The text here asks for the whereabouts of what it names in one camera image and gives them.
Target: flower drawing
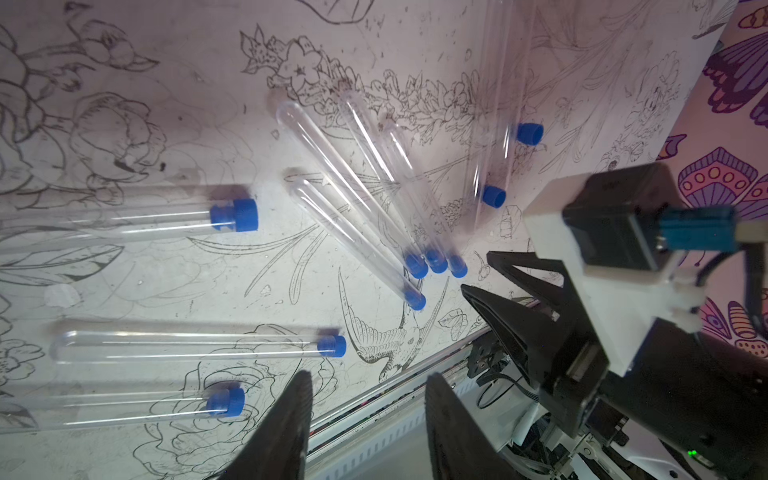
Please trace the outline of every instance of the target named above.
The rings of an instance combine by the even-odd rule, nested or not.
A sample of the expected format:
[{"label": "flower drawing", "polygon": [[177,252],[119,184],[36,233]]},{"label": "flower drawing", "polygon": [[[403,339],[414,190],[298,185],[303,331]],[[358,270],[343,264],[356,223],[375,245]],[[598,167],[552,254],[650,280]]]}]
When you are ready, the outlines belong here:
[{"label": "flower drawing", "polygon": [[97,177],[143,180],[165,149],[165,135],[148,116],[146,105],[118,94],[84,97],[74,109],[69,146]]},{"label": "flower drawing", "polygon": [[253,36],[240,33],[240,49],[248,58],[243,73],[271,70],[266,79],[270,88],[285,88],[290,98],[312,108],[323,120],[321,127],[337,137],[349,137],[339,118],[337,105],[341,91],[353,88],[369,108],[410,130],[420,144],[428,144],[440,131],[451,134],[451,141],[469,144],[479,76],[477,71],[462,74],[461,81],[446,87],[440,81],[409,75],[401,88],[397,74],[385,70],[382,79],[368,84],[352,67],[315,48],[305,36],[288,42],[271,37],[265,41],[260,26]]},{"label": "flower drawing", "polygon": [[24,340],[0,342],[0,386],[9,380],[25,379],[35,371],[30,360],[39,359],[44,353],[37,345]]},{"label": "flower drawing", "polygon": [[305,82],[315,84],[320,79],[316,70],[320,59],[320,54],[316,51],[305,53],[299,42],[292,42],[288,47],[288,58],[280,64],[277,74],[283,78],[290,78],[291,88],[299,91],[304,88]]}]

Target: cable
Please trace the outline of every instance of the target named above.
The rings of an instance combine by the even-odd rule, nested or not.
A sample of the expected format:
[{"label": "cable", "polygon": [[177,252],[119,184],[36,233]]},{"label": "cable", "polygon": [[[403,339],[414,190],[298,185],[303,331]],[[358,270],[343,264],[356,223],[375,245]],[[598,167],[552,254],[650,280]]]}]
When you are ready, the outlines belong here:
[{"label": "cable", "polygon": [[761,243],[744,243],[744,270],[746,271],[746,295],[744,309],[755,331],[768,338],[763,321],[763,276],[765,275],[765,250]]},{"label": "cable", "polygon": [[[744,309],[755,331],[763,338],[768,329],[763,320],[763,276],[765,275],[765,251],[761,243],[742,243],[739,251],[744,252],[746,272],[746,294]],[[720,252],[712,257],[696,275],[696,286],[704,286],[709,275],[736,252]]]},{"label": "cable", "polygon": [[722,262],[728,260],[734,253],[736,252],[720,252],[712,257],[712,260],[708,261],[707,264],[699,270],[699,273],[696,274],[696,286],[704,286],[710,274],[719,267]]},{"label": "cable", "polygon": [[[522,386],[520,384],[520,380],[523,378],[522,375],[520,375],[520,378],[517,379],[517,380],[513,379],[512,377],[510,377],[508,375],[505,375],[504,373],[497,373],[496,375],[494,375],[494,377],[495,377],[494,381],[491,382],[487,387],[485,387],[485,390],[483,390],[482,393],[480,394],[480,396],[478,397],[478,401],[475,404],[475,406],[477,406],[478,409],[480,409],[480,410],[487,409],[489,406],[491,406],[494,403],[496,403],[502,396],[506,395],[506,393],[509,392],[512,389],[513,386],[517,386],[520,389],[520,391],[522,392],[522,394],[527,396],[529,399],[533,400],[534,402],[538,402],[538,396],[536,394],[534,394],[533,392],[529,391],[528,389],[526,389],[524,386]],[[495,384],[495,380],[496,379],[508,380],[512,384],[509,387],[507,387],[507,389],[504,392],[501,392],[499,395],[496,396],[496,398],[491,400],[489,403],[487,403],[487,404],[485,404],[483,406],[480,406],[480,402],[482,401],[482,399],[485,396],[486,392],[488,390],[490,390],[490,388]]]}]

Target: blue cap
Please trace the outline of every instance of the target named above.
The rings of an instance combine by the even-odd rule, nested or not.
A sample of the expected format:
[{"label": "blue cap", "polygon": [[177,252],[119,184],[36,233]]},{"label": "blue cap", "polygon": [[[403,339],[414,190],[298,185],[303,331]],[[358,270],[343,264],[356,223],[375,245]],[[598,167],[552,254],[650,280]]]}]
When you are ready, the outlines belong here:
[{"label": "blue cap", "polygon": [[406,302],[416,310],[417,312],[424,308],[427,304],[427,299],[421,294],[421,292],[406,291]]},{"label": "blue cap", "polygon": [[232,205],[218,207],[214,205],[210,209],[210,222],[216,230],[221,227],[232,228],[236,232],[250,232],[259,230],[259,211],[256,209],[256,201],[253,198],[232,200]]},{"label": "blue cap", "polygon": [[540,124],[519,124],[518,125],[518,142],[521,144],[531,145],[534,147],[538,145],[541,138],[544,137],[544,125]]},{"label": "blue cap", "polygon": [[448,261],[445,260],[443,254],[438,250],[427,250],[425,257],[427,257],[427,263],[429,263],[429,268],[431,268],[433,272],[443,273],[448,269]]},{"label": "blue cap", "polygon": [[429,272],[429,268],[427,268],[427,264],[421,255],[414,255],[413,253],[406,255],[406,266],[411,275],[413,275],[413,278],[416,279],[424,278]]},{"label": "blue cap", "polygon": [[507,200],[507,192],[493,185],[485,185],[482,191],[482,201],[484,204],[494,208],[501,208],[504,200]]},{"label": "blue cap", "polygon": [[214,392],[205,405],[206,410],[226,410],[226,412],[212,413],[211,416],[237,417],[245,408],[245,390],[240,387],[232,387],[227,390]]},{"label": "blue cap", "polygon": [[259,211],[253,198],[233,200],[235,210],[235,231],[252,232],[259,230]]},{"label": "blue cap", "polygon": [[326,335],[317,341],[317,349],[322,356],[340,358],[346,353],[346,340],[341,335]]},{"label": "blue cap", "polygon": [[459,255],[451,255],[451,273],[456,278],[464,278],[467,274],[467,264]]}]

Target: clear plastic test tube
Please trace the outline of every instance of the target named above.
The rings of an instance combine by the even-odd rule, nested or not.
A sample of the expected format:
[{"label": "clear plastic test tube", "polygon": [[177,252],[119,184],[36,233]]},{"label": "clear plastic test tube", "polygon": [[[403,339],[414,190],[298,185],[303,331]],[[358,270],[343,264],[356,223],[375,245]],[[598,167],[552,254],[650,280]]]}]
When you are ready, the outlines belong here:
[{"label": "clear plastic test tube", "polygon": [[339,243],[346,247],[368,270],[384,282],[412,309],[421,310],[426,298],[405,278],[372,243],[368,241],[339,211],[307,180],[293,182],[293,199],[322,225]]},{"label": "clear plastic test tube", "polygon": [[[467,264],[453,243],[451,230],[440,206],[432,193],[424,171],[412,155],[408,155],[406,143],[402,138],[397,124],[391,120],[384,123],[382,130],[387,155],[382,158],[388,164],[395,179],[405,188],[411,200],[413,209],[420,212],[422,222],[430,236],[430,244],[435,245],[448,261],[448,267],[456,278],[467,274]],[[427,260],[432,254],[427,253]]]},{"label": "clear plastic test tube", "polygon": [[465,173],[462,224],[477,227],[483,204],[507,197],[515,140],[536,145],[544,128],[518,125],[535,0],[488,0],[480,56],[480,85]]},{"label": "clear plastic test tube", "polygon": [[242,415],[245,392],[240,387],[203,392],[131,392],[88,395],[1,397],[0,415],[31,416],[27,422],[0,422],[0,433],[87,429]]},{"label": "clear plastic test tube", "polygon": [[0,217],[0,254],[258,230],[253,198],[204,204],[46,210]]},{"label": "clear plastic test tube", "polygon": [[[152,326],[164,329],[157,322]],[[346,351],[346,341],[338,335],[196,333],[175,328],[167,332],[70,330],[56,336],[50,354],[56,363],[119,363],[340,357]]]},{"label": "clear plastic test tube", "polygon": [[301,106],[295,101],[284,101],[277,109],[277,121],[312,153],[339,195],[366,220],[372,230],[378,232],[382,243],[411,275],[417,279],[424,278],[428,269],[419,249],[381,208]]},{"label": "clear plastic test tube", "polygon": [[427,264],[435,273],[443,273],[448,269],[445,254],[431,239],[429,222],[422,220],[422,211],[416,208],[411,198],[408,185],[397,187],[394,173],[384,160],[381,135],[371,121],[365,101],[354,91],[345,91],[339,96],[339,112],[346,126],[355,138],[368,164],[371,166],[384,191],[389,195],[392,205],[400,217],[406,222],[406,228],[411,232],[413,240],[425,254]]}]

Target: leaf drawing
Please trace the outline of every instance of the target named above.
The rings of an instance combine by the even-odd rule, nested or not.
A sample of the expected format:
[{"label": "leaf drawing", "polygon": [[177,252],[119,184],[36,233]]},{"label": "leaf drawing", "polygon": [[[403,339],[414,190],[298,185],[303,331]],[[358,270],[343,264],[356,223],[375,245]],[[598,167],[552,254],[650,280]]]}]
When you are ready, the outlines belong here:
[{"label": "leaf drawing", "polygon": [[480,255],[480,253],[477,253],[475,251],[475,255],[477,255],[478,260],[480,260],[480,270],[478,271],[478,281],[481,282],[488,278],[488,275],[491,274],[491,267],[483,260],[483,257]]},{"label": "leaf drawing", "polygon": [[0,282],[29,286],[77,282],[101,272],[122,251],[123,247],[100,245],[30,253],[20,260],[0,264]]},{"label": "leaf drawing", "polygon": [[464,336],[464,329],[469,321],[462,309],[457,308],[446,313],[437,323],[441,327],[451,330],[451,340],[455,342]]},{"label": "leaf drawing", "polygon": [[363,20],[373,7],[373,0],[298,0],[310,7],[315,14],[332,25],[357,23]]},{"label": "leaf drawing", "polygon": [[38,423],[32,417],[32,414],[23,406],[12,403],[10,395],[0,392],[0,429],[11,431],[11,429],[35,431]]},{"label": "leaf drawing", "polygon": [[293,275],[290,278],[290,286],[288,287],[288,297],[292,305],[296,305],[299,302],[299,295],[301,294],[301,281],[304,278],[304,270],[307,264],[312,259],[312,255],[315,254],[323,240],[328,237],[328,233],[321,231],[317,237],[312,240],[312,243],[301,254],[301,258],[296,263],[296,268],[293,269]]},{"label": "leaf drawing", "polygon": [[502,221],[499,224],[502,238],[512,238],[515,235],[515,231],[518,229],[518,225],[522,218],[523,213],[517,205],[508,205],[507,207],[504,207]]}]

